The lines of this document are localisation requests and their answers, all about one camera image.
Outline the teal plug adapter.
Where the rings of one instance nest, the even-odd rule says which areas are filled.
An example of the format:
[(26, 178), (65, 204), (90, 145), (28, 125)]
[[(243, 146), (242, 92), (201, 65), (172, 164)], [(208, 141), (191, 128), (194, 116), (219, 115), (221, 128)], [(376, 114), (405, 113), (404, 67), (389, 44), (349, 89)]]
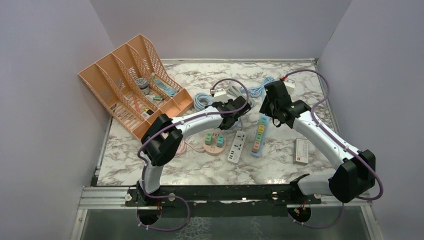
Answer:
[(267, 124), (268, 124), (268, 122), (269, 122), (269, 118), (268, 117), (261, 117), (260, 118), (260, 120), (259, 120), (259, 124), (260, 125), (264, 125), (264, 126), (266, 126)]
[(225, 137), (222, 134), (219, 134), (216, 138), (216, 146), (222, 148), (225, 144)]

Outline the yellow plug adapter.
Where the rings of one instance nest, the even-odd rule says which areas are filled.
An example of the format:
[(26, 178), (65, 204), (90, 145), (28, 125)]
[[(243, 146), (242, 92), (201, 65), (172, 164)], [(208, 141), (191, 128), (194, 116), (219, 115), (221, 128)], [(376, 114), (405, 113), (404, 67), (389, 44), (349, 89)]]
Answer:
[(258, 128), (257, 128), (257, 133), (263, 134), (265, 131), (265, 125), (264, 124), (259, 124)]

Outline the green plug adapter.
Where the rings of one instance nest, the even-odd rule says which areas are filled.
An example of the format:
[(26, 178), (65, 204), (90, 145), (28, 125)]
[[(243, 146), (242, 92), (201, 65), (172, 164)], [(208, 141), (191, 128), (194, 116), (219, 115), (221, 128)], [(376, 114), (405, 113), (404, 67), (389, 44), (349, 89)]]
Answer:
[(256, 135), (255, 135), (255, 141), (261, 142), (262, 139), (263, 139), (263, 133), (257, 132)]
[(205, 135), (204, 144), (209, 146), (212, 144), (212, 142), (213, 142), (213, 134), (209, 132)]

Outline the pink plug adapter small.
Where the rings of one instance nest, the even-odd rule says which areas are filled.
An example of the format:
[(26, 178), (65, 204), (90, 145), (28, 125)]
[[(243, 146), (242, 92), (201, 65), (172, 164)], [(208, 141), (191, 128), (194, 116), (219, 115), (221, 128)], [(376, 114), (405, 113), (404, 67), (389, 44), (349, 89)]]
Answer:
[(253, 145), (252, 145), (252, 149), (251, 149), (251, 151), (253, 152), (253, 153), (258, 153), (259, 151), (260, 151), (260, 149), (261, 149), (261, 141), (255, 141), (254, 143), (253, 143)]

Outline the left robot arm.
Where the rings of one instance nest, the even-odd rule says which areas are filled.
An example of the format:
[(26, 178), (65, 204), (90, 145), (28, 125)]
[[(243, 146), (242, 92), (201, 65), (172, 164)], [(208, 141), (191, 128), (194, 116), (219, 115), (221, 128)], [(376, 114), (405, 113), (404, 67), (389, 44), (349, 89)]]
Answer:
[(209, 129), (228, 130), (251, 108), (249, 102), (239, 96), (227, 102), (213, 102), (190, 115), (169, 117), (164, 113), (158, 116), (141, 138), (142, 145), (137, 152), (144, 163), (138, 180), (141, 187), (138, 199), (147, 206), (155, 203), (163, 167), (175, 157), (185, 138)]

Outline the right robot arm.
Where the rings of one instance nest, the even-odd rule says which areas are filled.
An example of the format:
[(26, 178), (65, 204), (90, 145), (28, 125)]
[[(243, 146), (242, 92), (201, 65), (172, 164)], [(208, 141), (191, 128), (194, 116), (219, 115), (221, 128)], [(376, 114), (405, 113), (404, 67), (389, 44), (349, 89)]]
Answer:
[(319, 120), (302, 100), (292, 101), (282, 81), (264, 87), (265, 99), (260, 113), (287, 125), (309, 140), (331, 163), (335, 173), (307, 174), (290, 182), (289, 199), (300, 204), (310, 195), (334, 196), (348, 203), (376, 184), (376, 157), (370, 150), (361, 151), (335, 134)]

